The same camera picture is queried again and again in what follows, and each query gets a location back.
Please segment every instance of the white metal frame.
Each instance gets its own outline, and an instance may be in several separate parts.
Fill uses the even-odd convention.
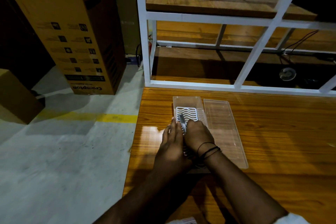
[[[319,90],[296,89],[296,88],[281,88],[281,87],[263,87],[263,86],[244,86],[243,83],[248,76],[253,65],[257,61],[261,52],[264,50],[278,51],[282,50],[284,43],[288,40],[295,28],[302,29],[320,29],[320,30],[336,30],[336,23],[325,22],[310,22],[310,21],[292,21],[283,20],[283,15],[291,4],[292,0],[279,0],[275,9],[276,16],[273,19],[263,18],[246,18],[233,16],[217,16],[217,15],[202,15],[202,14],[183,14],[183,13],[166,13],[166,12],[149,12],[146,10],[146,0],[137,0],[141,45],[143,55],[143,68],[145,74],[145,86],[158,88],[176,88],[176,89],[195,89],[195,90],[218,90],[231,92],[250,92],[250,93],[268,93],[268,94],[289,94],[289,95],[306,95],[306,96],[328,96],[336,97],[336,90],[331,90],[336,86],[336,75],[331,78]],[[151,50],[148,48],[148,20],[152,21],[153,28],[153,44]],[[222,24],[218,34],[216,44],[200,44],[200,43],[185,43],[174,41],[158,41],[156,39],[156,21],[176,21],[176,22],[202,22],[202,23],[217,23]],[[222,45],[225,27],[227,24],[233,25],[248,25],[264,27],[263,34],[259,38],[254,47]],[[265,48],[268,40],[277,27],[288,28],[287,33],[280,41],[276,48]],[[213,83],[198,83],[198,82],[173,82],[173,81],[158,81],[151,80],[153,60],[155,55],[156,45],[174,46],[174,47],[193,47],[193,48],[208,48],[208,49],[228,49],[234,48],[239,50],[250,50],[251,53],[245,62],[239,76],[234,85],[213,84]],[[308,50],[295,50],[296,52],[317,52]]]

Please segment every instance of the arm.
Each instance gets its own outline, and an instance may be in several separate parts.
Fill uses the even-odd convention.
[[[184,139],[187,146],[198,156],[215,146],[211,133],[201,121],[189,120]],[[205,155],[204,164],[219,181],[219,185],[242,224],[272,224],[288,215],[288,212],[276,200],[218,149]]]
[[[145,181],[108,209],[95,224],[135,223],[150,201],[177,175],[186,172],[191,161],[183,154],[181,124],[175,119],[164,130],[152,172]]]

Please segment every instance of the concrete floor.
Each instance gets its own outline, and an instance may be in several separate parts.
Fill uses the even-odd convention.
[[[127,66],[115,96],[75,95],[58,69],[50,70],[33,88],[46,96],[48,117],[29,125],[0,121],[0,223],[91,224],[118,201],[135,121],[87,117],[134,118],[143,87],[136,65]]]

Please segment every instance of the transparent plastic lid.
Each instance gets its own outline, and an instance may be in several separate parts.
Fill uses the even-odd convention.
[[[208,128],[215,139],[215,144],[239,168],[248,168],[229,102],[204,99],[203,103]]]

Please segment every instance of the printed icon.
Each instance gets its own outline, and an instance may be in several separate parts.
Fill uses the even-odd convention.
[[[65,36],[63,36],[63,35],[59,35],[58,38],[61,42],[64,42],[64,43],[68,42],[67,39],[65,38]]]
[[[57,22],[51,22],[51,25],[54,29],[58,29],[58,30],[61,29],[60,25]]]
[[[80,24],[80,23],[79,23],[79,28],[81,29],[81,31],[87,31],[87,26],[86,26],[86,24]]]
[[[89,49],[90,54],[96,54],[96,50],[95,49]]]
[[[66,52],[66,53],[72,53],[71,48],[69,48],[69,47],[64,47],[64,49],[65,49],[65,52]]]
[[[92,44],[92,40],[90,37],[84,37],[84,39],[87,44]]]

